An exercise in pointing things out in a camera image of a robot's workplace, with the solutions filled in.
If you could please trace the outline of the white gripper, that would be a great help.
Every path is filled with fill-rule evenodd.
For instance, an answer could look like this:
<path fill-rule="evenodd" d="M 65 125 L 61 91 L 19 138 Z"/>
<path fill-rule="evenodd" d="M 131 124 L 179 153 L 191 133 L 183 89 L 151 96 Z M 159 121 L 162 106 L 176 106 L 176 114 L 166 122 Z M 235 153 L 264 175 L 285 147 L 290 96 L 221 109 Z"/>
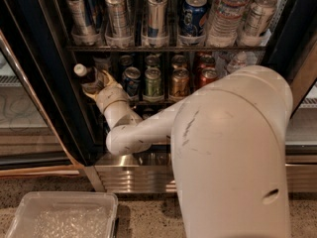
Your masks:
<path fill-rule="evenodd" d="M 102 70 L 103 88 L 98 94 L 89 93 L 82 90 L 83 93 L 96 102 L 100 112 L 103 113 L 111 104 L 118 101 L 128 101 L 127 93 L 124 91 L 120 84 L 117 84 L 115 78 L 106 70 Z"/>

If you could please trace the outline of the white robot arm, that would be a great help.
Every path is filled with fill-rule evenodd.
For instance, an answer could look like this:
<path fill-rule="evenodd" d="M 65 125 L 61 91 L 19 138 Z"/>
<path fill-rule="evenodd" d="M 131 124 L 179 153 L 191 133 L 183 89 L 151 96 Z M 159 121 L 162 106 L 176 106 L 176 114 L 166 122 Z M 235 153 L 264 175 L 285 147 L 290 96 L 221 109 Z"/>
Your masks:
<path fill-rule="evenodd" d="M 170 142 L 187 238 L 290 238 L 285 135 L 292 92 L 276 71 L 241 68 L 140 118 L 109 80 L 93 94 L 114 156 Z"/>

